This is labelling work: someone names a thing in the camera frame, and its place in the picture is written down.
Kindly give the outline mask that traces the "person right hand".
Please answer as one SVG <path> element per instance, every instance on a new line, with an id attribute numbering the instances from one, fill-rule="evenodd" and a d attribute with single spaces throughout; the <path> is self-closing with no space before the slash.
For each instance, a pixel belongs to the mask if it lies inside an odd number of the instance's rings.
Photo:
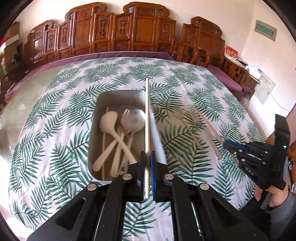
<path id="1" fill-rule="evenodd" d="M 274 186 L 270 186 L 268 189 L 266 189 L 266 191 L 271 193 L 271 199 L 268 203 L 269 207 L 280 206 L 287 199 L 289 195 L 289 189 L 287 184 L 284 190 L 280 190 Z M 257 201 L 260 201 L 262 197 L 262 193 L 263 193 L 263 189 L 255 185 L 254 197 Z"/>

